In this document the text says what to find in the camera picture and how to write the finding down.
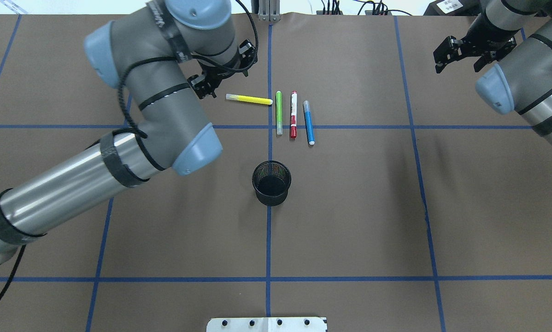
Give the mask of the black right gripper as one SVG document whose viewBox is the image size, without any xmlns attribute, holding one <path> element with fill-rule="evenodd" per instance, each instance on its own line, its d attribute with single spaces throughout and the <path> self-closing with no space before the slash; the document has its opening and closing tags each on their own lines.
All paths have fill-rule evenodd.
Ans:
<svg viewBox="0 0 552 332">
<path fill-rule="evenodd" d="M 486 14 L 481 13 L 473 21 L 462 40 L 447 36 L 433 52 L 435 71 L 442 73 L 447 65 L 460 61 L 464 57 L 480 57 L 474 63 L 475 72 L 481 71 L 493 61 L 499 61 L 506 56 L 501 51 L 518 29 L 504 30 L 492 23 Z"/>
</svg>

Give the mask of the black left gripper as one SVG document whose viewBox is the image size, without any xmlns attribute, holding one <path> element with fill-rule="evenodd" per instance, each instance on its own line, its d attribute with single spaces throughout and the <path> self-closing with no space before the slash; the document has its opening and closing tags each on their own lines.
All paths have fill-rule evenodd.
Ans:
<svg viewBox="0 0 552 332">
<path fill-rule="evenodd" d="M 201 74 L 190 76 L 188 84 L 198 98 L 207 96 L 217 98 L 215 90 L 219 88 L 221 82 L 237 73 L 248 76 L 248 70 L 258 61 L 257 47 L 246 39 L 233 51 L 232 57 L 224 64 L 219 63 L 217 55 L 213 57 L 197 53 L 193 55 L 200 65 Z"/>
</svg>

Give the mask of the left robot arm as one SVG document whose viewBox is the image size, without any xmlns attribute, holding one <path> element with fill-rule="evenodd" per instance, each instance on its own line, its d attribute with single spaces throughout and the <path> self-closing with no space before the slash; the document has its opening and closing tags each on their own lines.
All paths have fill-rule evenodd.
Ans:
<svg viewBox="0 0 552 332">
<path fill-rule="evenodd" d="M 0 265 L 18 248 L 116 194 L 172 168 L 187 176 L 222 151 L 200 100 L 257 62 L 237 41 L 229 0 L 151 0 L 86 36 L 91 67 L 127 115 L 127 89 L 142 113 L 78 155 L 0 193 Z"/>
</svg>

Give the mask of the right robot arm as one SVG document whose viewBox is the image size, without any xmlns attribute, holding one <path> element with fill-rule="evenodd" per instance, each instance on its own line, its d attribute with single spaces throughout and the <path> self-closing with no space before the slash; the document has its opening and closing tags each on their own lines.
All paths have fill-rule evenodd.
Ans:
<svg viewBox="0 0 552 332">
<path fill-rule="evenodd" d="M 433 52 L 436 73 L 476 57 L 491 65 L 475 89 L 497 113 L 516 112 L 552 145 L 552 0 L 490 0 L 466 35 L 447 36 Z"/>
</svg>

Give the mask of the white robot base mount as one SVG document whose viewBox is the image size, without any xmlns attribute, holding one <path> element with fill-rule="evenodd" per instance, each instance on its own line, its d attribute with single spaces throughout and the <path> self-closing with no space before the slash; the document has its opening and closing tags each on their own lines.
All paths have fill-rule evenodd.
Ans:
<svg viewBox="0 0 552 332">
<path fill-rule="evenodd" d="M 210 319 L 207 332 L 327 332 L 322 317 L 240 317 Z"/>
</svg>

